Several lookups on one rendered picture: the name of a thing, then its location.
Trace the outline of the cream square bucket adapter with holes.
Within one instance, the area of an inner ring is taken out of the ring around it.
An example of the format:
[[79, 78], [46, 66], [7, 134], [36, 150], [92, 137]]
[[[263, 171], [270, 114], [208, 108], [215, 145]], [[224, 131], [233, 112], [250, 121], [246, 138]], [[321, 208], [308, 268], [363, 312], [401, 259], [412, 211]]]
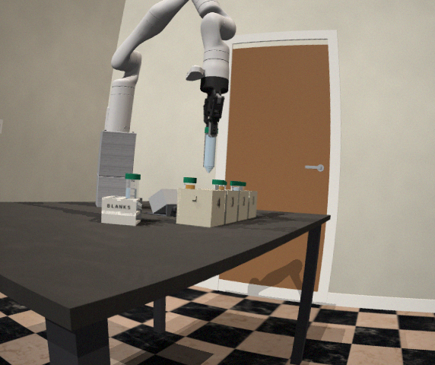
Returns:
[[231, 191], [231, 190], [223, 190], [223, 191], [226, 191], [224, 224], [237, 222], [237, 205], [238, 205], [239, 191]]
[[247, 219], [249, 191], [239, 191], [237, 206], [237, 221]]
[[249, 191], [249, 204], [248, 204], [248, 217], [256, 217], [256, 206], [257, 206], [257, 195], [258, 191]]

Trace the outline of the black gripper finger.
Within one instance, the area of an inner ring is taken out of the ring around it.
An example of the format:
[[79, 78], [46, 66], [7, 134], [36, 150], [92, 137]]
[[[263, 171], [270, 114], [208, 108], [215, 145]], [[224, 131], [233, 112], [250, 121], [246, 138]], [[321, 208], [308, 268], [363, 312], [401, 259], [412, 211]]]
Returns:
[[[211, 97], [207, 97], [208, 103], [208, 113], [209, 113], [209, 127], [208, 127], [208, 136], [212, 138], [216, 138], [218, 136], [218, 122], [221, 119], [223, 105], [224, 105], [224, 96], [217, 96], [216, 93], [213, 99], [213, 105], [211, 109]], [[217, 113], [217, 114], [216, 114]]]
[[206, 100], [207, 100], [207, 98], [205, 98], [205, 104], [204, 104], [204, 111], [205, 111], [205, 114], [204, 114], [204, 122], [205, 122], [205, 124], [206, 124], [206, 127], [208, 127], [208, 124], [209, 124], [209, 120], [208, 120], [208, 117], [209, 117], [209, 113], [207, 112], [207, 106], [208, 106], [208, 104], [207, 104], [207, 102], [206, 102]]

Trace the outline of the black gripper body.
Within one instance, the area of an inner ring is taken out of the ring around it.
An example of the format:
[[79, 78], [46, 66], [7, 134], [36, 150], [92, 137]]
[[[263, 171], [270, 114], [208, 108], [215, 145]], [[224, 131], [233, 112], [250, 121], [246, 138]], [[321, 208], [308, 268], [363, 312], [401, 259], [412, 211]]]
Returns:
[[228, 92], [229, 80], [218, 76], [208, 76], [201, 78], [200, 90], [211, 97], [211, 109], [214, 95], [220, 96]]

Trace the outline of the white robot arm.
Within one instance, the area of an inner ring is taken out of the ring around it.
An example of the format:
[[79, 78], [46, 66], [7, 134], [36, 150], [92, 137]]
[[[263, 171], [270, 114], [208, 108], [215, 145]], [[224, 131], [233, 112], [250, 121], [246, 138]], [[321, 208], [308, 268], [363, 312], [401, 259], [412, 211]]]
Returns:
[[[129, 132], [135, 85], [141, 68], [141, 53], [135, 49], [144, 41], [158, 35], [189, 0], [163, 0], [153, 5], [138, 26], [116, 50], [111, 66], [124, 71], [123, 78], [113, 81], [110, 106], [106, 109], [104, 130]], [[202, 68], [193, 65], [186, 74], [187, 81], [218, 76], [229, 80], [230, 49], [222, 40], [230, 40], [236, 24], [217, 0], [192, 0], [202, 18], [201, 35], [204, 45]]]

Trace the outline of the white tube rack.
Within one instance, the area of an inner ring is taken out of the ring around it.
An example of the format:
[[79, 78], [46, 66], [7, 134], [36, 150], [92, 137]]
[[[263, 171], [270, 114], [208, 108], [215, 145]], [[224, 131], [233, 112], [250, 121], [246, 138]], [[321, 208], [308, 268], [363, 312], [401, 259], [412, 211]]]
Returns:
[[136, 226], [141, 221], [141, 212], [142, 198], [133, 200], [113, 195], [103, 197], [101, 223]]

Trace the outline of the cream tube adapter with holes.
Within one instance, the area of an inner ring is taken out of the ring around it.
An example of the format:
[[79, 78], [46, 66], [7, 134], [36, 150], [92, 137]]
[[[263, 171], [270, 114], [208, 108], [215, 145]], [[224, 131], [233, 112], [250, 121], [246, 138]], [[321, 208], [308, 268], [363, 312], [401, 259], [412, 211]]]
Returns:
[[178, 188], [176, 223], [200, 227], [224, 224], [226, 191]]

